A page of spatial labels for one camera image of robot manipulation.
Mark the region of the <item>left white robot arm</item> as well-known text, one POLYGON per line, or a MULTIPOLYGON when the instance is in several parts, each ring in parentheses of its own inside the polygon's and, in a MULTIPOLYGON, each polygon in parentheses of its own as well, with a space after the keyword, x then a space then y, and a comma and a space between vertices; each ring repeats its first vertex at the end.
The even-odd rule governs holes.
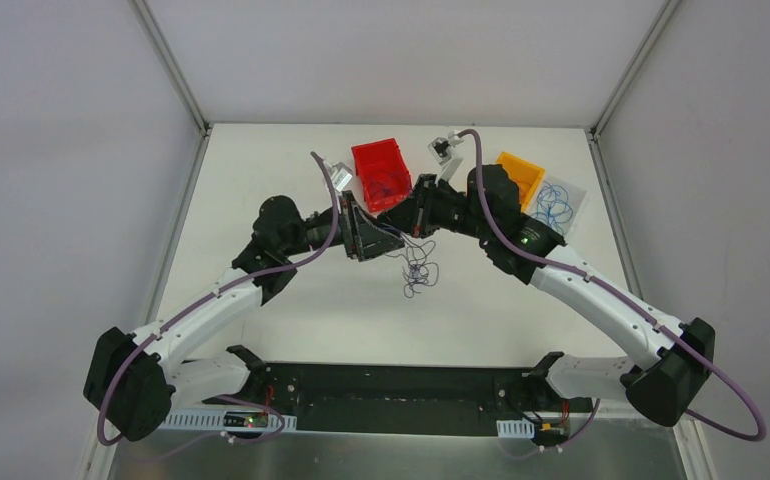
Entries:
POLYGON ((362 262, 396 251, 417 231, 404 205, 374 216, 349 191, 332 194, 330 207, 308 218, 290 197, 268 198, 247 245, 204 293, 168 319, 130 333, 113 327, 99 337, 83 388, 98 411, 98 441, 141 440, 175 408, 220 395, 258 402, 266 378, 254 370, 258 359, 246 348, 231 346, 208 360, 190 355, 277 297, 327 249, 341 247, 362 262))

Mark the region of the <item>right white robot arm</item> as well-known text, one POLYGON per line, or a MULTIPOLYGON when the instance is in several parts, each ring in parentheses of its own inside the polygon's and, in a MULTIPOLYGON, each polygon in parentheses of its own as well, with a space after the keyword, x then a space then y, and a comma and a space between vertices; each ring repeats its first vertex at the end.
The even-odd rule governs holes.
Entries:
POLYGON ((572 398, 627 401, 645 418, 672 427, 711 374, 698 360, 714 356, 708 323, 684 323, 627 292, 616 296, 617 285, 562 235, 522 212, 518 187, 500 166, 471 171, 465 192, 424 174, 409 196, 377 218, 415 238, 443 229, 477 239, 495 267, 561 301, 622 349, 617 358, 545 355, 528 384, 541 409, 572 398))

